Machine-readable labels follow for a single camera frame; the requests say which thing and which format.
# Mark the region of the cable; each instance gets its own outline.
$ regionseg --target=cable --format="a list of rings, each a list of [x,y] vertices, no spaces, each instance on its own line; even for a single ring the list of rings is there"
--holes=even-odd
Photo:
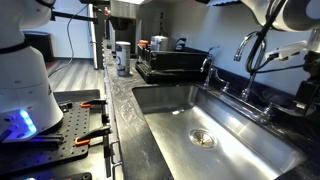
[[[247,61],[246,61],[246,70],[249,73],[254,73],[255,70],[251,68],[253,59],[258,51],[258,48],[259,48],[261,42],[263,41],[264,37],[267,35],[270,27],[272,27],[273,22],[275,21],[276,17],[278,16],[280,10],[282,9],[282,7],[286,1],[287,0],[281,0],[279,2],[277,7],[275,8],[275,10],[272,12],[270,17],[268,18],[266,24],[262,27],[261,31],[259,32],[258,38],[257,38],[256,42],[254,43],[252,50],[251,50],[251,52],[247,58]]]
[[[262,69],[263,67],[265,67],[269,62],[271,62],[273,59],[267,59],[266,62],[264,62],[262,65],[260,65],[257,69],[254,69],[253,72],[256,72],[260,69]]]
[[[69,20],[69,22],[68,22],[68,24],[67,24],[68,40],[69,40],[69,44],[70,44],[70,48],[71,48],[71,59],[69,60],[69,62],[68,62],[66,65],[64,65],[64,66],[62,66],[62,67],[54,70],[53,72],[51,72],[50,75],[48,76],[49,78],[50,78],[54,73],[60,71],[61,69],[65,68],[65,67],[67,67],[67,66],[69,66],[69,65],[71,64],[71,62],[72,62],[72,60],[73,60],[73,57],[74,57],[74,51],[73,51],[73,45],[72,45],[72,42],[71,42],[70,32],[69,32],[70,22],[73,20],[73,18],[74,18],[75,16],[77,16],[78,14],[80,14],[86,7],[88,7],[88,5],[84,6],[77,14],[73,15],[73,16],[70,18],[70,20]]]
[[[304,66],[312,66],[312,65],[316,65],[320,63],[320,59],[316,60],[314,62],[310,62],[310,63],[306,63],[306,64],[301,64],[301,65],[296,65],[296,66],[289,66],[289,67],[285,67],[285,68],[279,68],[279,69],[269,69],[269,70],[265,70],[265,71],[256,71],[255,73],[269,73],[269,72],[275,72],[275,71],[283,71],[283,70],[288,70],[288,69],[296,69],[296,68],[300,68],[300,67],[304,67]]]

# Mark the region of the stainless steel sink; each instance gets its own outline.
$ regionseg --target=stainless steel sink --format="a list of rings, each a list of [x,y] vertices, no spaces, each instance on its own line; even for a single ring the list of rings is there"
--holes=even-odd
[[[133,93],[177,180],[275,179],[306,159],[197,86],[141,87]]]

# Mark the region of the kitchen appliance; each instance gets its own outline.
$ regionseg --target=kitchen appliance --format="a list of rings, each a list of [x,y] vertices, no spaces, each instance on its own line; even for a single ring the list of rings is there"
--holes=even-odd
[[[141,39],[142,20],[139,18],[139,5],[124,1],[110,1],[109,32],[111,50],[116,51],[116,42],[125,41],[138,44]],[[137,53],[137,47],[131,46],[131,54]]]

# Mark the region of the dish rack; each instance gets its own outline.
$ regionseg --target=dish rack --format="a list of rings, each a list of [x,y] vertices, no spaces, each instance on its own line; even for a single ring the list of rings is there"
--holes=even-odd
[[[207,52],[184,47],[181,51],[151,51],[138,46],[137,71],[147,83],[204,80],[200,68]]]

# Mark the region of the granite countertop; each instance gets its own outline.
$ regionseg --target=granite countertop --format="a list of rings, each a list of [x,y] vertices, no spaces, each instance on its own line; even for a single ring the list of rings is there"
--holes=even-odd
[[[119,77],[110,50],[106,50],[105,57],[108,72],[106,78],[110,82],[125,179],[173,179],[132,93],[134,87],[158,84],[145,83],[134,67],[135,59],[131,59],[130,76]],[[320,119],[320,113],[308,118]],[[318,128],[314,127],[313,123],[306,122],[309,122],[306,118],[293,118],[280,113],[278,118],[268,125],[268,128],[307,155],[305,163],[277,179],[320,179],[320,131],[317,131]]]

